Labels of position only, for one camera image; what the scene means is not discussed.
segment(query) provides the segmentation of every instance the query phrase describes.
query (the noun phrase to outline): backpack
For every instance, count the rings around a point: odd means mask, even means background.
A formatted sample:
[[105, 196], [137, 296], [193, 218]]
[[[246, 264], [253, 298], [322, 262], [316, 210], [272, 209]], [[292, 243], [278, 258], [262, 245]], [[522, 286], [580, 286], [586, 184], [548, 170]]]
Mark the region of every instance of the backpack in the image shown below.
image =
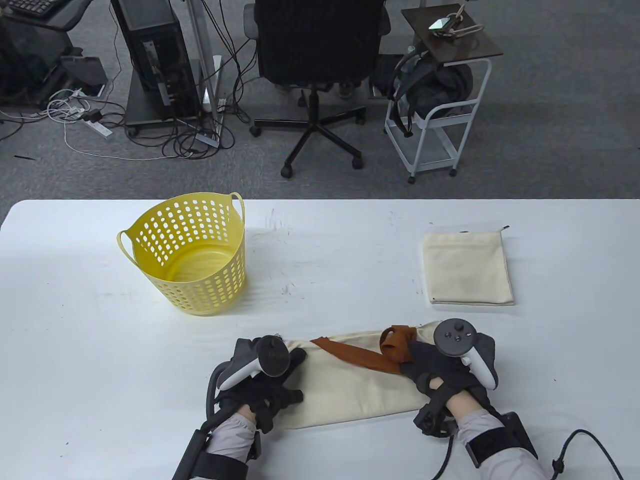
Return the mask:
[[[417, 54], [416, 50], [398, 63], [390, 85], [393, 85], [396, 77], [400, 80], [400, 85], [397, 89], [389, 88], [387, 97], [394, 101], [391, 116], [405, 137], [413, 135], [411, 119], [414, 113], [426, 118], [439, 105], [467, 100], [474, 87], [473, 74], [468, 65], [443, 67], [434, 62], [429, 54], [420, 58], [411, 72], [401, 72], [401, 67]], [[403, 95], [406, 95], [409, 103], [407, 126], [402, 123], [398, 108]], [[438, 110], [431, 118], [442, 118], [450, 110], [451, 108]]]

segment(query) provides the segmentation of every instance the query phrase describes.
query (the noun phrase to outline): yellow plastic basket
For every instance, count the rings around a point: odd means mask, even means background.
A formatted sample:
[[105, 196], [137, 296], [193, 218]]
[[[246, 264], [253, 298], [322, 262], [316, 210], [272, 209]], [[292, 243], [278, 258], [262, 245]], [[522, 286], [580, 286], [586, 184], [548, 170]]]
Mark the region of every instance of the yellow plastic basket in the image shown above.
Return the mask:
[[[244, 220], [238, 193], [189, 193], [148, 210], [117, 240], [127, 258], [176, 307], [213, 315], [244, 287]], [[133, 257], [122, 245], [122, 234], [131, 240]]]

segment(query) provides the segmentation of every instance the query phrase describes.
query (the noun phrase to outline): glove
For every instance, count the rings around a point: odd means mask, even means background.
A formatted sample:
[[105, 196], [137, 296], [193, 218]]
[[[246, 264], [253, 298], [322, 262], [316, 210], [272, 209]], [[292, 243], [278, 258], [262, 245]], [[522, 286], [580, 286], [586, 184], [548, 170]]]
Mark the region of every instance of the glove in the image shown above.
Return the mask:
[[[486, 388], [480, 384], [475, 375], [471, 373], [469, 367], [465, 367], [459, 357], [446, 356], [431, 344], [413, 341], [409, 343], [409, 351], [412, 354], [413, 362], [400, 365], [401, 373], [413, 380], [419, 392], [430, 398], [428, 407], [426, 407], [423, 415], [419, 415], [421, 420], [416, 417], [416, 425], [423, 431], [429, 429], [439, 429], [440, 422], [445, 412], [446, 416], [451, 413], [446, 409], [445, 404], [455, 394], [462, 390], [468, 391], [476, 401], [492, 415], [499, 414], [491, 406]], [[429, 382], [433, 378], [442, 378], [443, 385], [437, 390], [433, 390], [429, 386]], [[427, 417], [427, 410], [431, 412], [431, 423], [429, 427], [424, 427], [424, 418]]]
[[218, 403], [221, 410], [236, 410], [247, 404], [255, 413], [257, 429], [268, 433], [273, 428], [273, 417], [280, 410], [302, 402], [302, 390], [289, 390], [282, 384], [306, 357], [307, 352], [301, 348], [293, 349], [289, 354], [289, 368], [281, 376], [270, 377], [261, 372], [254, 378], [245, 378], [236, 386], [220, 392], [213, 403]]

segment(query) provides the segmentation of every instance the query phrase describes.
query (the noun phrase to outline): sleeve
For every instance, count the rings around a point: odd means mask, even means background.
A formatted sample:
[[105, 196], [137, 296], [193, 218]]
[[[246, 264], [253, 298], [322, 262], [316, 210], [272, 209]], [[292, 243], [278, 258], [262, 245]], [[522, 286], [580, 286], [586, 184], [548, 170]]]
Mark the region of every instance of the sleeve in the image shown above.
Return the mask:
[[244, 480], [255, 424], [239, 413], [220, 424], [193, 469], [194, 480]]
[[224, 455], [225, 457], [246, 462], [253, 436], [255, 424], [239, 413], [234, 413], [213, 432], [207, 445], [207, 453]]
[[[486, 410], [471, 413], [458, 423], [458, 440], [466, 445], [485, 431], [504, 426]], [[548, 480], [538, 460], [521, 448], [502, 450], [479, 467], [481, 480]]]

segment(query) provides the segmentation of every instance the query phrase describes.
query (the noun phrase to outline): hand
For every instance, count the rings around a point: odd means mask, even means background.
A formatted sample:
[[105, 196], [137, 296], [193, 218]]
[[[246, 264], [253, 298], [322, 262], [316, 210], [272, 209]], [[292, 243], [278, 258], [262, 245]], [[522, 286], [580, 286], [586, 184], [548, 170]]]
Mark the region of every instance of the hand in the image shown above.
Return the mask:
[[446, 356], [424, 342], [410, 342], [409, 350], [413, 363], [400, 365], [400, 371], [415, 382], [419, 392], [432, 396], [444, 384], [453, 393], [468, 390], [480, 405], [490, 406], [486, 389], [458, 357]]
[[[259, 373], [254, 378], [246, 378], [236, 386], [220, 392], [214, 403], [219, 403], [220, 408], [235, 408], [237, 405], [239, 413], [254, 421], [263, 433], [267, 433], [273, 428], [273, 417], [280, 410], [302, 402], [301, 390], [289, 390], [282, 384], [306, 357], [307, 353], [301, 348], [293, 349], [289, 368], [281, 376], [269, 377]], [[250, 418], [243, 406], [248, 406], [249, 411], [255, 414], [254, 418]]]

